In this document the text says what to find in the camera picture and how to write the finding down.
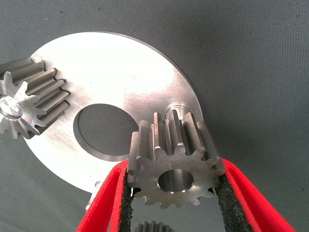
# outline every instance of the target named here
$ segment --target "partially visible gear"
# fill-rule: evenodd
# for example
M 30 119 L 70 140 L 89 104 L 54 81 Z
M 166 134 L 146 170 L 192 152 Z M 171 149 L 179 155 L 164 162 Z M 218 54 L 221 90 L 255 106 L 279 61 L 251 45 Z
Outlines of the partially visible gear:
M 162 222 L 156 224 L 155 221 L 151 223 L 144 221 L 144 224 L 139 224 L 135 227 L 135 232 L 174 232 L 168 225 L 163 225 Z
M 224 166 L 203 121 L 196 123 L 192 113 L 179 120 L 176 110 L 168 117 L 155 113 L 154 124 L 141 121 L 132 134 L 128 185 L 147 205 L 200 204 L 199 197 L 212 197 L 220 185 Z
M 0 65 L 0 133 L 13 138 L 40 135 L 68 107 L 69 95 L 61 90 L 55 69 L 44 70 L 44 62 L 28 58 Z

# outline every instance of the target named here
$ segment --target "small hole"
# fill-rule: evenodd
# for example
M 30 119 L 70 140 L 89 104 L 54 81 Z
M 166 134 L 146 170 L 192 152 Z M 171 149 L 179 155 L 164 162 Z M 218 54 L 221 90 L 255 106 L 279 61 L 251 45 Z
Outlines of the small hole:
M 183 169 L 172 169 L 160 175 L 158 187 L 165 192 L 185 192 L 193 185 L 193 176 Z

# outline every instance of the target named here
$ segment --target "metal plate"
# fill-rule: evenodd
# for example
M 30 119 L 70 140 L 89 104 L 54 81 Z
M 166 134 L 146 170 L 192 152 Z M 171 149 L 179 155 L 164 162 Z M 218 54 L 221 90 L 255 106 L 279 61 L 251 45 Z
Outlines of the metal plate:
M 185 106 L 197 121 L 203 120 L 184 74 L 160 52 L 136 39 L 105 32 L 77 33 L 47 43 L 31 58 L 44 60 L 47 69 L 57 68 L 57 79 L 67 80 L 64 90 L 70 92 L 70 106 L 42 135 L 26 142 L 47 168 L 85 191 L 92 192 L 94 184 L 118 163 L 77 141 L 74 119 L 85 107 L 110 104 L 139 123 L 153 122 L 154 112 L 166 115 L 170 108 L 186 111 Z

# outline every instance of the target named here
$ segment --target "metal gear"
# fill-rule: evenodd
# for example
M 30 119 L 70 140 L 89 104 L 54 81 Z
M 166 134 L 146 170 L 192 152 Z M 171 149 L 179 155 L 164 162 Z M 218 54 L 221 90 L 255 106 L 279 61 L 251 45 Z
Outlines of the metal gear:
M 156 224 L 155 221 L 151 223 L 144 221 L 144 224 L 139 223 L 137 227 L 135 227 L 135 232 L 174 232 L 169 225 L 163 225 L 162 222 Z
M 168 119 L 155 113 L 154 124 L 140 122 L 132 134 L 127 172 L 134 197 L 146 197 L 147 205 L 160 202 L 168 208 L 173 203 L 180 208 L 212 197 L 225 170 L 205 123 L 196 123 L 192 113 L 179 120 L 172 110 Z
M 60 89 L 55 69 L 44 70 L 43 61 L 29 58 L 0 65 L 0 133 L 13 138 L 40 135 L 68 107 L 68 92 Z

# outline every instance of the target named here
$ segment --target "disc hole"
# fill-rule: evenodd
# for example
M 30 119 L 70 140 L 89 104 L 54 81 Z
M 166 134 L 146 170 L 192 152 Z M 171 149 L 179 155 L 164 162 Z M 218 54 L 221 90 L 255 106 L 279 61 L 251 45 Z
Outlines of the disc hole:
M 81 110 L 74 120 L 74 134 L 89 154 L 107 161 L 128 158 L 132 132 L 139 127 L 122 109 L 94 104 Z
M 160 175 L 158 187 L 165 192 L 186 192 L 193 185 L 193 176 L 183 169 L 172 169 Z

